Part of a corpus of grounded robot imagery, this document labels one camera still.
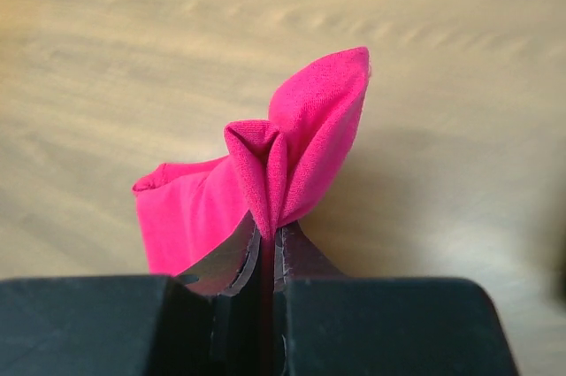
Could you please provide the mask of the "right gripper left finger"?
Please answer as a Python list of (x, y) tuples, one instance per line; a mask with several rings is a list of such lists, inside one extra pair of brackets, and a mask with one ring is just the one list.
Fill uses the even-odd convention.
[(177, 276), (1, 283), (4, 375), (257, 375), (260, 234), (246, 215)]

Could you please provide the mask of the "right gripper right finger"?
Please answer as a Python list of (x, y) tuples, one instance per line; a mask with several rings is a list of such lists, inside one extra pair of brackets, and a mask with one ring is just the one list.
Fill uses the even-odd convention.
[(450, 277), (353, 278), (298, 224), (275, 236), (277, 375), (515, 375), (491, 297)]

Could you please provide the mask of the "pink t shirt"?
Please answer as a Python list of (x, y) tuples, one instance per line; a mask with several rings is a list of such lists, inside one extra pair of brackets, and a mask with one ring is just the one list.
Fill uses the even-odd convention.
[(324, 56), (286, 80), (265, 119), (225, 126), (227, 153), (164, 163), (133, 193), (149, 270), (178, 275), (246, 215), (265, 240), (322, 199), (356, 138), (371, 76), (365, 47)]

